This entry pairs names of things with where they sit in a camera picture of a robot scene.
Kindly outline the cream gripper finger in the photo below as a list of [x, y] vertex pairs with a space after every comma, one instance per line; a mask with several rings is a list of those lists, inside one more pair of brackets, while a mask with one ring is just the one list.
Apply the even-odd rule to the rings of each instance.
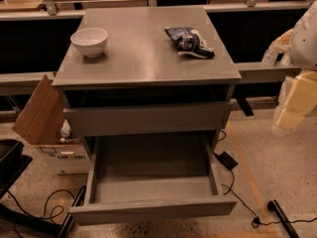
[[317, 72], [304, 70], [295, 77], [288, 76], [279, 93], [275, 126], [292, 131], [316, 106]]
[[292, 33], [293, 33], [293, 30], [290, 29], [271, 42], [271, 44], [265, 51], [263, 59], [262, 59], [262, 63], [264, 65], [267, 65], [267, 66], [275, 65], [277, 57], [280, 54], [282, 54], [280, 63], [282, 65], [291, 65], [289, 52], [290, 52], [290, 39], [291, 39]]

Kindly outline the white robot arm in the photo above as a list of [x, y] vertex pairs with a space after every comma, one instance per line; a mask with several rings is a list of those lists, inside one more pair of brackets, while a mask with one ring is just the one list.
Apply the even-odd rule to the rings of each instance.
[[283, 54], [282, 64], [301, 69], [284, 84], [289, 91], [280, 100], [275, 118], [276, 127], [292, 131], [317, 106], [317, 1], [292, 29], [269, 45], [262, 63], [274, 65], [279, 54]]

